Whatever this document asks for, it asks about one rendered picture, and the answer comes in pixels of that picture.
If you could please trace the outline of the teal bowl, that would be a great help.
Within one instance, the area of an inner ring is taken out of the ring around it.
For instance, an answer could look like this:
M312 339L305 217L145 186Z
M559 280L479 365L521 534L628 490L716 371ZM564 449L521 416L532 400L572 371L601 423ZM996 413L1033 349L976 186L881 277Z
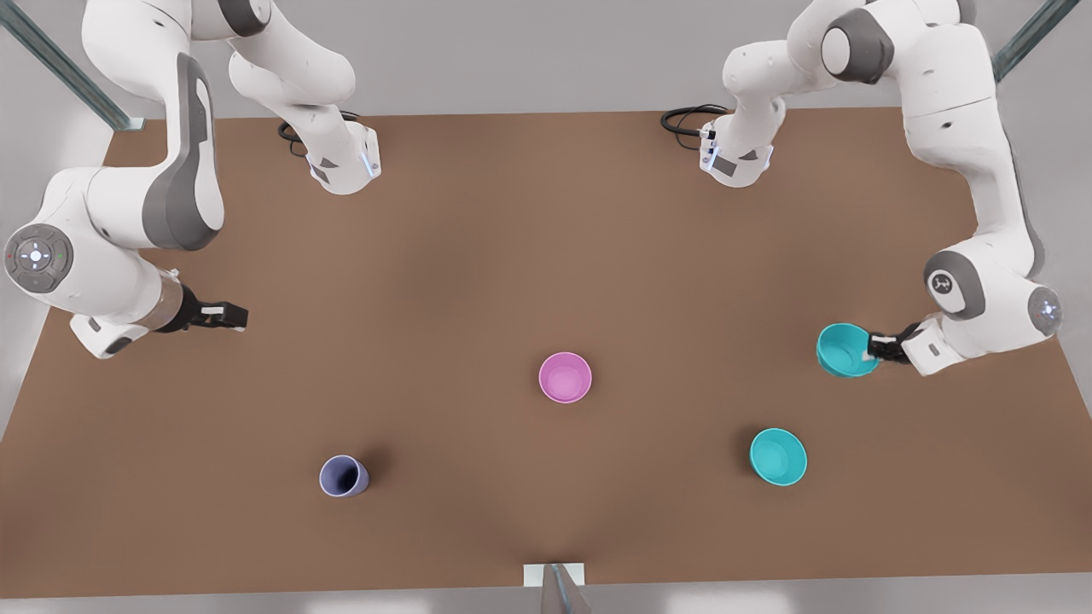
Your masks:
M808 467L804 445L790 430L781 428L767 428L753 435L748 459L758 477L780 487L798 483Z
M871 374L879 359L869 352L871 335L857 324L840 322L823 328L816 338L816 361L828 374L858 378Z

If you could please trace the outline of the pink bowl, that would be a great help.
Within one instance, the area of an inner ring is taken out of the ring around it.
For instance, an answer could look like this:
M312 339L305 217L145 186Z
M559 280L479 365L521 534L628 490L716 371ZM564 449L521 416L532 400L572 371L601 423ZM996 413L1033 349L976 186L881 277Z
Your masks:
M542 362L538 383L542 392L558 403L572 403L590 391L593 374L589 363L573 352L557 352Z

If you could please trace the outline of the lavender cup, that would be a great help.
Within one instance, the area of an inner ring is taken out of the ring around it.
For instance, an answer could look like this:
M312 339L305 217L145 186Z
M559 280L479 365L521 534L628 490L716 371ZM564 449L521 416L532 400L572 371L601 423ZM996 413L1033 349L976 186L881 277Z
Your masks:
M351 454L336 454L328 459L319 473L320 489L331 497L343 498L363 494L370 483L370 475L363 462Z

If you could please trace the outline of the silver frame post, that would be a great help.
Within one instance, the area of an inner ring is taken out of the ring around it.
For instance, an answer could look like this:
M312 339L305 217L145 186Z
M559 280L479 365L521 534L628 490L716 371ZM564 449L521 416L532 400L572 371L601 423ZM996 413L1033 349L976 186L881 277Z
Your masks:
M130 117L13 0L0 0L0 25L112 131L139 131L144 118Z
M523 565L523 586L541 589L541 614L593 614L585 583L584 563Z
M996 83L1014 70L1051 31L1081 3L1082 0L1044 0L1044 3L1026 19L1012 38L994 55L993 71Z

